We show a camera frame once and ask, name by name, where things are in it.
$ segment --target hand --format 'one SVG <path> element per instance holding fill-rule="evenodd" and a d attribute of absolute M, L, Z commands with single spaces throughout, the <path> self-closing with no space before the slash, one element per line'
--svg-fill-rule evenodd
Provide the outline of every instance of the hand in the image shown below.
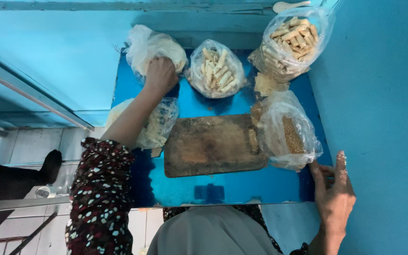
<path fill-rule="evenodd" d="M 171 59 L 167 57 L 153 58 L 147 69 L 144 88 L 149 90 L 151 94 L 163 97 L 177 84 L 177 81 L 178 78 Z"/>
<path fill-rule="evenodd" d="M 355 193 L 347 176 L 345 155 L 339 151 L 336 156 L 336 169 L 321 166 L 314 161 L 310 164 L 315 183 L 315 201 L 320 215 L 320 232 L 326 239 L 325 254 L 336 253 L 345 236 L 348 216 L 355 203 Z"/>

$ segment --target clear plastic bag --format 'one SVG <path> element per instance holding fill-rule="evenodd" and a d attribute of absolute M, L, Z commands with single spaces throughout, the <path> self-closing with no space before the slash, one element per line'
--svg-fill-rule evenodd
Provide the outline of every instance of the clear plastic bag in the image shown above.
<path fill-rule="evenodd" d="M 121 115 L 134 98 L 126 99 L 110 110 L 106 120 L 105 130 Z M 158 106 L 152 111 L 147 119 L 147 124 L 141 130 L 136 147 L 141 149 L 153 149 L 162 147 L 178 118 L 179 108 L 177 98 L 163 98 Z"/>
<path fill-rule="evenodd" d="M 307 31 L 310 31 L 310 26 L 312 25 L 317 30 L 317 36 L 312 36 L 311 38 L 312 46 L 309 46 L 309 41 L 306 44 L 300 44 L 300 47 L 295 46 L 297 50 L 300 48 L 300 52 L 306 52 L 309 48 L 309 52 L 300 57 L 298 56 L 301 54 L 292 50 L 291 46 L 292 40 L 295 40 L 296 37 L 284 40 L 286 45 L 283 44 L 282 36 L 280 36 L 281 39 L 278 42 L 272 38 L 274 32 L 279 32 L 281 28 L 285 28 L 281 27 L 283 23 L 290 23 L 292 19 L 297 21 L 297 18 L 309 21 L 306 28 Z M 335 16 L 333 11 L 325 7 L 299 7 L 282 11 L 270 21 L 264 30 L 261 46 L 255 49 L 248 59 L 264 75 L 274 78 L 281 83 L 290 81 L 300 74 L 307 72 L 309 66 L 319 57 L 330 39 L 334 23 Z M 298 36 L 301 37 L 300 39 L 305 38 L 305 35 L 302 33 L 299 33 Z"/>
<path fill-rule="evenodd" d="M 218 83 L 216 83 L 217 85 L 214 88 L 210 88 L 207 84 L 206 73 L 203 73 L 202 70 L 206 63 L 203 48 L 206 48 L 211 54 L 212 52 L 216 52 L 219 57 L 222 56 L 224 51 L 227 52 L 224 66 L 227 66 L 228 69 L 226 72 L 222 73 L 222 76 L 220 77 L 224 77 L 224 74 L 230 72 L 229 74 L 232 76 L 232 81 L 235 81 L 233 84 L 229 83 L 230 85 L 228 86 L 231 86 L 230 89 L 228 89 L 229 87 L 221 88 Z M 190 69 L 186 75 L 190 85 L 207 98 L 225 98 L 232 96 L 245 84 L 245 72 L 243 71 L 242 63 L 238 57 L 225 45 L 210 39 L 205 40 L 193 51 L 190 57 Z"/>
<path fill-rule="evenodd" d="M 171 36 L 157 33 L 144 25 L 135 25 L 128 31 L 127 43 L 130 46 L 124 50 L 127 63 L 143 82 L 149 61 L 154 57 L 170 58 L 176 73 L 182 72 L 188 62 L 185 50 Z"/>
<path fill-rule="evenodd" d="M 262 112 L 258 142 L 272 165 L 299 171 L 322 155 L 314 126 L 292 91 L 274 92 L 262 101 Z"/>

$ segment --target leg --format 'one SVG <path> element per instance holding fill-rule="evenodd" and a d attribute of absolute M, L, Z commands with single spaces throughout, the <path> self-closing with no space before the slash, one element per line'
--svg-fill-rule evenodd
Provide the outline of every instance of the leg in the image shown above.
<path fill-rule="evenodd" d="M 51 151 L 40 171 L 0 166 L 0 200 L 23 199 L 34 186 L 53 183 L 62 163 L 61 153 Z M 0 224 L 13 212 L 0 212 Z"/>
<path fill-rule="evenodd" d="M 61 153 L 53 150 L 40 171 L 0 165 L 0 200 L 23 199 L 34 186 L 55 182 L 61 163 Z"/>

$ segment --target polka dot sleeve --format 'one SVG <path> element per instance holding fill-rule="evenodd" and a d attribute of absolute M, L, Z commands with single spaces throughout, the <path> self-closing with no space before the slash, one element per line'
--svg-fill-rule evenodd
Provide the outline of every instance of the polka dot sleeve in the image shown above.
<path fill-rule="evenodd" d="M 130 151 L 115 141 L 83 139 L 65 230 L 67 254 L 131 254 Z"/>

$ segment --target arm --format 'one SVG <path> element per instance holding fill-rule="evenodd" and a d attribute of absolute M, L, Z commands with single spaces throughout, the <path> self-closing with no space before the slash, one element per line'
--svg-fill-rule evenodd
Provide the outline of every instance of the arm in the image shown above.
<path fill-rule="evenodd" d="M 65 229 L 68 255 L 132 253 L 128 212 L 134 159 L 129 148 L 134 147 L 145 120 L 176 81 L 170 59 L 152 60 L 144 89 L 102 139 L 82 141 L 86 150 L 72 184 L 72 210 Z"/>
<path fill-rule="evenodd" d="M 135 148 L 136 139 L 150 113 L 177 84 L 177 80 L 175 67 L 170 59 L 153 59 L 147 70 L 143 90 L 103 134 L 101 140 L 114 140 L 130 149 Z"/>
<path fill-rule="evenodd" d="M 314 195 L 321 221 L 319 232 L 308 248 L 310 255 L 337 255 L 345 237 L 348 216 L 356 200 L 347 176 L 345 159 L 344 152 L 338 152 L 336 170 L 321 166 L 316 161 L 309 165 L 314 178 Z"/>

